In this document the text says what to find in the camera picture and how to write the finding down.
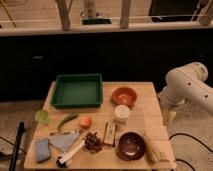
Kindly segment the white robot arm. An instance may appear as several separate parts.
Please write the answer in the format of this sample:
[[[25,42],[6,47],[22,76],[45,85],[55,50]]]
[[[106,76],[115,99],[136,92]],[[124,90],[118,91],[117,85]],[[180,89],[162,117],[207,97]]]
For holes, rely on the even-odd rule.
[[[207,67],[200,62],[174,68],[166,74],[166,86],[158,94],[164,126],[172,122],[176,116],[174,108],[186,99],[213,115],[213,88],[205,84],[207,78]]]

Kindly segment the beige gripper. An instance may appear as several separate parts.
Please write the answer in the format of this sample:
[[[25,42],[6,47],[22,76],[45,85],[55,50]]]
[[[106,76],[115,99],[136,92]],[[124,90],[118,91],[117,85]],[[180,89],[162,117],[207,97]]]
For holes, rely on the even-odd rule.
[[[162,109],[163,124],[165,126],[168,126],[176,116],[175,106],[162,103],[161,109]]]

